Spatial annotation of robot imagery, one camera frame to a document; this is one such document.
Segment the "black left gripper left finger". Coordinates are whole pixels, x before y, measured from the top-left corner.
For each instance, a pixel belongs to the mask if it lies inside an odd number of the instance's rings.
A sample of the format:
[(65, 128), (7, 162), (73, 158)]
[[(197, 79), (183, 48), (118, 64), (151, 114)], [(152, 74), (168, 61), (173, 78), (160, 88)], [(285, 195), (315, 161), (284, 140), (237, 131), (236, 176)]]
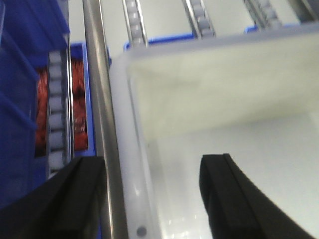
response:
[(77, 157), (0, 211), (2, 239), (95, 239), (106, 191), (104, 158)]

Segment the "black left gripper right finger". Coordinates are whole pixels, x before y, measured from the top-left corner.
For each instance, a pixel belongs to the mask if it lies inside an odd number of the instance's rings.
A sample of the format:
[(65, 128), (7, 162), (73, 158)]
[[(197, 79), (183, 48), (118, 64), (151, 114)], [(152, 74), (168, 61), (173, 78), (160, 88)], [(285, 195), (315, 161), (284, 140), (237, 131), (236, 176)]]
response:
[(230, 154), (203, 155), (199, 188), (215, 239), (310, 239), (242, 172)]

